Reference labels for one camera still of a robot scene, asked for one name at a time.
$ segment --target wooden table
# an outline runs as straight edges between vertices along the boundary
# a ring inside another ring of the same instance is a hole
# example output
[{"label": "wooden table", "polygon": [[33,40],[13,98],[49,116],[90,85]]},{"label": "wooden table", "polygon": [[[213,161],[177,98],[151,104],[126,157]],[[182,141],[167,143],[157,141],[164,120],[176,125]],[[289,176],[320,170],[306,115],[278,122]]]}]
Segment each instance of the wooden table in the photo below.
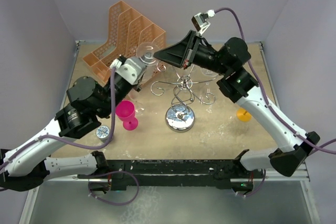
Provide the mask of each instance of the wooden table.
[{"label": "wooden table", "polygon": [[[88,70],[82,57],[96,49],[99,45],[81,45],[70,86],[81,76],[94,75]],[[260,76],[268,96],[274,101],[270,82],[267,76],[263,57],[258,44],[248,45],[252,55],[252,63]],[[192,73],[193,80],[205,80],[199,69]],[[174,71],[160,73],[153,81],[176,81]],[[139,126],[134,131],[126,131],[121,121],[116,119],[114,140],[103,151],[107,159],[230,159],[235,158],[242,150],[261,150],[276,146],[274,140],[255,120],[241,122],[236,117],[239,106],[224,97],[215,81],[210,83],[211,91],[216,95],[213,105],[204,105],[197,100],[190,105],[195,112],[195,125],[184,133],[170,130],[165,124],[165,113],[173,99],[174,86],[165,86],[165,93],[154,96],[150,84],[139,93],[138,101],[144,104],[145,111],[138,117]],[[195,84],[197,93],[202,85]],[[110,119],[100,119],[103,125],[110,125]],[[102,143],[92,131],[77,143],[98,146]],[[90,153],[70,145],[64,146],[53,157],[73,157]]]}]

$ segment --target gray floor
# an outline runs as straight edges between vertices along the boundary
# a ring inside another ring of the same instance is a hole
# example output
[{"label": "gray floor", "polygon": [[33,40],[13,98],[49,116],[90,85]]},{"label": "gray floor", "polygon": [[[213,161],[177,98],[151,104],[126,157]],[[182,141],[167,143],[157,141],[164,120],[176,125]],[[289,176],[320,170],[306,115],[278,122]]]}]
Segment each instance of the gray floor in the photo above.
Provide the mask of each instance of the gray floor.
[{"label": "gray floor", "polygon": [[[105,199],[124,201],[127,191]],[[57,223],[311,223],[300,182],[266,182],[250,198],[210,187],[141,187],[138,198],[116,207],[88,197],[87,182],[45,182],[31,224]]]}]

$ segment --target orange dish rack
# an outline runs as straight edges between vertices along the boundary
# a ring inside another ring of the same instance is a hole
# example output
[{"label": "orange dish rack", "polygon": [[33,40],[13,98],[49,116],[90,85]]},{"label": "orange dish rack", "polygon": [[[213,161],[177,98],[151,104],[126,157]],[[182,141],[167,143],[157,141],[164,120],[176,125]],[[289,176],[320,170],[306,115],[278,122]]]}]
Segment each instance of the orange dish rack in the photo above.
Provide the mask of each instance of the orange dish rack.
[{"label": "orange dish rack", "polygon": [[126,58],[135,56],[136,48],[143,42],[155,43],[160,49],[166,46],[166,32],[124,1],[110,7],[108,30],[106,42],[82,58],[88,68],[104,83],[111,76],[111,63],[119,55]]}]

